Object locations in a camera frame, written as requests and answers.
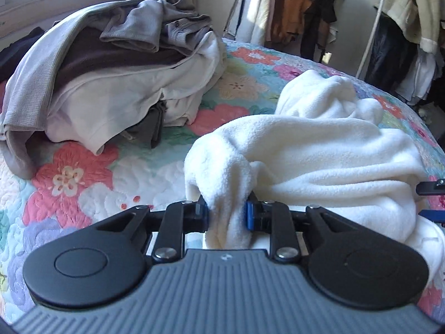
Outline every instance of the pink flower pattern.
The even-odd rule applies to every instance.
[[[372,97],[378,100],[383,110],[389,112],[393,117],[396,117],[397,119],[404,118],[403,112],[398,106],[392,104],[387,99],[385,99],[384,97],[380,97],[379,95],[373,95]]]
[[[436,176],[430,176],[428,179],[432,182],[438,180]],[[445,210],[445,196],[428,196],[428,201],[432,210]]]
[[[437,147],[438,144],[435,140],[430,138],[430,135],[417,123],[409,120],[409,125],[415,130],[415,132],[423,138],[425,142],[427,142],[432,147]]]
[[[261,63],[265,65],[274,65],[275,61],[280,60],[280,57],[276,57],[272,54],[266,54],[259,49],[250,50],[246,48],[239,48],[237,51],[232,52],[232,55],[234,57],[243,59],[249,64]]]
[[[107,167],[117,157],[117,147],[112,145],[106,145],[103,153],[95,156],[78,143],[64,144],[54,154],[53,162],[40,167],[33,178],[37,191],[26,204],[23,223],[55,215],[63,229],[90,225],[91,219],[81,211],[77,199],[94,183],[102,182],[113,189],[113,174]]]
[[[431,285],[428,287],[424,294],[422,295],[422,298],[419,300],[417,305],[419,308],[422,309],[422,311],[431,316],[432,309],[435,306],[439,306],[441,304],[442,300],[442,290],[436,289],[434,285]]]
[[[302,70],[287,64],[274,66],[274,70],[279,73],[281,79],[291,81],[303,73]]]
[[[229,121],[248,115],[250,115],[250,112],[246,108],[235,107],[229,104],[218,104],[214,110],[201,109],[189,128],[193,133],[201,137],[204,134],[213,132]]]

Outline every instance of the white jacket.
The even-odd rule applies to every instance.
[[[383,12],[402,29],[408,41],[435,53],[440,29],[440,0],[385,0]]]

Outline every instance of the gray sweater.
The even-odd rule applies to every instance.
[[[160,46],[189,55],[210,30],[187,0],[127,0],[81,9],[46,32],[28,51],[8,81],[0,114],[0,150],[15,175],[31,179],[36,168],[25,143],[46,129],[48,107],[60,65],[79,32],[100,29],[102,41],[156,52]]]

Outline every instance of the black circular cap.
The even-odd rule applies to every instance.
[[[125,235],[93,229],[36,249],[23,265],[33,299],[63,310],[115,301],[134,289],[145,273],[145,256]]]
[[[73,249],[56,258],[58,272],[69,277],[87,277],[97,274],[108,262],[107,256],[95,249]]]
[[[361,249],[351,253],[344,265],[359,277],[383,279],[397,270],[398,262],[384,251]]]
[[[312,253],[308,273],[323,293],[347,306],[384,310],[414,302],[429,272],[406,245],[374,232],[344,232]]]

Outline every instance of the bed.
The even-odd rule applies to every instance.
[[[347,76],[292,55],[225,43],[228,68],[204,95],[196,121],[165,128],[154,150],[117,136],[95,157],[77,143],[54,144],[36,137],[39,144],[34,142],[30,152],[40,168],[31,181],[13,176],[0,158],[0,315],[7,322],[33,306],[22,276],[32,250],[136,204],[162,210],[184,199],[183,161],[199,136],[239,117],[273,114],[282,88],[308,69],[326,78]],[[402,129],[413,138],[430,179],[445,177],[445,154],[422,120],[391,95],[350,78],[359,98],[373,97],[382,104],[382,127]],[[432,197],[429,204],[445,210],[445,197]],[[186,246],[201,247],[202,235],[188,235]],[[419,306],[445,322],[445,266]]]

